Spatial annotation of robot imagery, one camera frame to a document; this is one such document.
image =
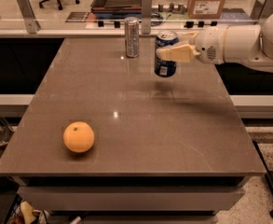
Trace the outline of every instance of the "yellow object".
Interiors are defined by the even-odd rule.
[[[94,140],[94,132],[86,122],[71,123],[63,133],[63,143],[75,153],[88,151]]]
[[[199,54],[195,46],[183,42],[157,49],[157,57],[163,61],[190,63]]]
[[[30,206],[30,204],[26,201],[20,204],[20,210],[24,217],[25,224],[31,224],[33,221],[36,220],[36,216],[33,215],[34,208]]]

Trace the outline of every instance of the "can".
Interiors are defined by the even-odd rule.
[[[139,19],[127,17],[124,22],[126,55],[137,57],[139,55]]]
[[[171,77],[176,71],[176,62],[163,61],[157,57],[157,49],[172,46],[179,42],[179,37],[173,31],[162,31],[157,34],[155,41],[155,73],[160,77]]]

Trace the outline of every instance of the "silver can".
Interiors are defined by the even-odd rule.
[[[139,20],[134,17],[125,19],[125,45],[128,57],[139,55]]]

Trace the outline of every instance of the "table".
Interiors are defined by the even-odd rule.
[[[158,77],[154,60],[150,36],[134,59],[122,36],[66,38],[0,160],[0,176],[18,180],[19,195],[37,209],[177,211],[183,221],[210,223],[231,208],[265,168],[222,80],[198,61]],[[62,143],[78,120],[95,132],[82,155]]]

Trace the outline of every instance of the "table top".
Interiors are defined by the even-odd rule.
[[[154,73],[155,39],[138,58],[121,37],[67,38],[0,160],[0,175],[263,175],[251,138],[215,67],[178,63]],[[84,154],[62,142],[67,125],[95,132]]]

